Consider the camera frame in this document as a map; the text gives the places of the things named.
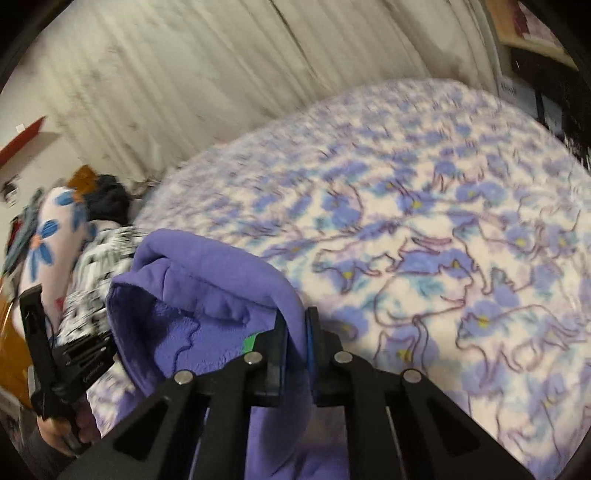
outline human hand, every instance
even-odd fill
[[[90,404],[86,399],[80,402],[76,410],[76,424],[80,429],[79,439],[81,443],[93,443],[100,440],[100,432],[96,426],[95,416],[92,414]],[[74,453],[68,448],[64,437],[68,435],[72,428],[65,419],[47,419],[43,420],[37,417],[37,426],[41,438],[46,444],[55,448],[67,456],[74,456]]]

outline floral blanket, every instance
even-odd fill
[[[405,80],[211,148],[136,224],[265,258],[348,350],[422,370],[553,479],[591,425],[590,207],[587,172],[524,113]]]

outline metal screw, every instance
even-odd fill
[[[248,352],[244,356],[244,361],[248,365],[256,365],[258,362],[262,360],[262,355],[259,352]]]
[[[419,383],[423,379],[423,375],[418,370],[406,370],[402,374],[403,379],[405,379],[408,383]]]
[[[353,355],[344,350],[335,353],[335,362],[338,364],[348,364],[353,360]]]
[[[174,381],[179,385],[185,385],[193,380],[193,372],[189,370],[180,370],[174,374]]]

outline white curtain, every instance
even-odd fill
[[[143,180],[364,83],[496,92],[479,0],[74,0],[22,69],[81,160]]]

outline person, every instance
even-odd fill
[[[76,424],[82,443],[100,440],[95,416],[86,399],[76,410]],[[54,480],[76,459],[63,439],[70,432],[70,424],[62,419],[43,420],[37,417],[37,427],[24,442],[21,456],[38,480]]]

